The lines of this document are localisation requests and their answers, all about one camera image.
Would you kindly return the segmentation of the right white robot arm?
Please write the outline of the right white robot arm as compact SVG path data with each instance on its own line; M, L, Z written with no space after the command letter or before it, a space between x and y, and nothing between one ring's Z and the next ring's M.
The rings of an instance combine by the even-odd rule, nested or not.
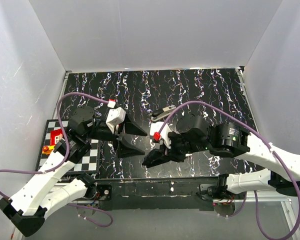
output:
M216 185L202 188L197 195L205 200L229 199L249 191L276 191L295 197L296 189L283 168L289 169L300 190L300 154L294 154L267 144L254 133L235 123L210 125L201 116L183 116L172 131L163 122L150 126L150 136L159 143L143 159L147 168L170 161L181 163L189 154L208 151L221 158L236 158L252 162L263 169L244 174L221 174Z

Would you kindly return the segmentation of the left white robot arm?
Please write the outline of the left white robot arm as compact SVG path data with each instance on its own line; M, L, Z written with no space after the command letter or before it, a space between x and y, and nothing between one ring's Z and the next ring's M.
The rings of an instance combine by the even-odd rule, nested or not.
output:
M96 179L87 173L54 192L51 189L91 150L91 140L113 143L119 158L144 155L144 151L124 139L124 134L148 135L122 107L110 109L106 119L97 119L89 106L78 107L67 123L69 143L61 139L39 169L40 173L12 197L0 200L1 211L25 237L29 237L43 226L48 216L70 202L100 197Z

